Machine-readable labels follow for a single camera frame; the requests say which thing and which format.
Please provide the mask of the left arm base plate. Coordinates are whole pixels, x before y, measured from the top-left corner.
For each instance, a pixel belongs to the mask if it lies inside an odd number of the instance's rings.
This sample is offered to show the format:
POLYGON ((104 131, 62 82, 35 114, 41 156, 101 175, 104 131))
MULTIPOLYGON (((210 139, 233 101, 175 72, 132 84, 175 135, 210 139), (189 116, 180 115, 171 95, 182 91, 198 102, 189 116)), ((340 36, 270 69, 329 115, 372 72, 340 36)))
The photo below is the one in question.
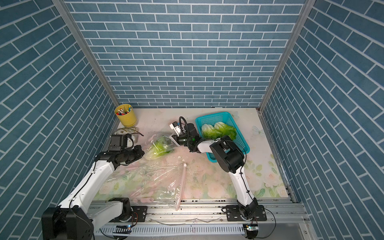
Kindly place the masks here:
POLYGON ((132 220, 133 224, 144 223, 147 217, 147 206, 132 206, 132 220))

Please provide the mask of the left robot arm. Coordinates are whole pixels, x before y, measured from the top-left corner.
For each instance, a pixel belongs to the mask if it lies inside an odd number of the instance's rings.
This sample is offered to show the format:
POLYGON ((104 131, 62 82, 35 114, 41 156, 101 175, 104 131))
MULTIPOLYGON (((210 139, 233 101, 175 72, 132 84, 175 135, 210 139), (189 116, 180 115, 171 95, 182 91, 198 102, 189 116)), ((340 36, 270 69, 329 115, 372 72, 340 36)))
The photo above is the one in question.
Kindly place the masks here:
POLYGON ((111 220, 129 222, 133 218, 129 198, 113 198, 102 207, 91 203, 109 176, 144 156, 131 134, 112 135, 108 150, 95 156, 94 163, 75 189, 56 207, 47 208, 41 218, 45 240, 93 240, 95 232, 111 220))

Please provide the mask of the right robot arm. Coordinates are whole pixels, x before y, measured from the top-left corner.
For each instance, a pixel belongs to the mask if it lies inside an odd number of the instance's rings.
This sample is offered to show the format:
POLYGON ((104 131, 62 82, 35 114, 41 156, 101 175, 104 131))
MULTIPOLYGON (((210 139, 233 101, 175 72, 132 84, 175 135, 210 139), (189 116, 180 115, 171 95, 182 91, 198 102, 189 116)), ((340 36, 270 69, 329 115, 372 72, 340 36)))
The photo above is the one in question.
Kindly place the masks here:
POLYGON ((173 122, 170 128, 175 131, 172 141, 177 146, 187 147, 191 153, 213 154, 222 170, 229 174, 234 185, 239 211, 245 220, 256 219, 259 204, 249 189, 243 167, 245 153, 229 136, 219 139, 201 138, 194 124, 173 122))

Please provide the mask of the chinese cabbage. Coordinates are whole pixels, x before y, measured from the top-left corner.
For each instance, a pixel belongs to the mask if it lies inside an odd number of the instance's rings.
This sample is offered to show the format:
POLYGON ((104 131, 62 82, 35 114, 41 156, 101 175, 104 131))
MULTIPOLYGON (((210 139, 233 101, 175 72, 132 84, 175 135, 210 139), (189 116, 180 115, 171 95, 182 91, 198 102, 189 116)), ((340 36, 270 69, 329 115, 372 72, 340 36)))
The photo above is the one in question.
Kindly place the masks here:
POLYGON ((215 129, 212 125, 202 125, 202 135, 206 139, 218 139, 221 137, 221 132, 215 129))
POLYGON ((214 128, 221 132, 221 138, 224 136, 228 136, 234 141, 237 137, 237 130, 235 127, 224 124, 223 122, 217 122, 214 125, 214 128))
POLYGON ((149 159, 158 159, 174 151, 174 143, 170 138, 160 137, 155 140, 147 152, 149 159))

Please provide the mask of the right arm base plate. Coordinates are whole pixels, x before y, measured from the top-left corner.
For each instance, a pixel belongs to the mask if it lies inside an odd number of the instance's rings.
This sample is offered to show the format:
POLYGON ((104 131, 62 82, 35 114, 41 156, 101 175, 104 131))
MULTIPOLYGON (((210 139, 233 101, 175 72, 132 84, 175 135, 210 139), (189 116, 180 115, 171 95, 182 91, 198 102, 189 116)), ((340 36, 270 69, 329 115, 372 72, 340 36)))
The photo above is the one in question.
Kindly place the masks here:
POLYGON ((267 221, 266 211, 262 205, 252 208, 243 208, 238 205, 227 205, 222 208, 222 212, 226 214, 228 222, 267 221))

